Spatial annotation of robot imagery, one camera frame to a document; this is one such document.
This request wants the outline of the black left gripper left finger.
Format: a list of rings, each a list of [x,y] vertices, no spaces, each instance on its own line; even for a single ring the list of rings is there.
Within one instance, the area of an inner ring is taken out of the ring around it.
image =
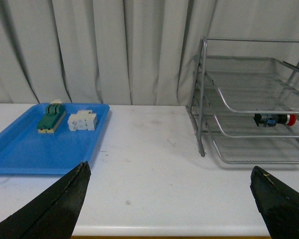
[[[69,239],[80,215],[91,171],[82,162],[0,222],[0,239]]]

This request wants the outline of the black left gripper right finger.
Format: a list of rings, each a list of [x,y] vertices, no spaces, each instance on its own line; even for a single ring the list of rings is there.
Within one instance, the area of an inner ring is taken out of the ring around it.
[[[259,166],[250,188],[271,238],[299,239],[299,192]]]

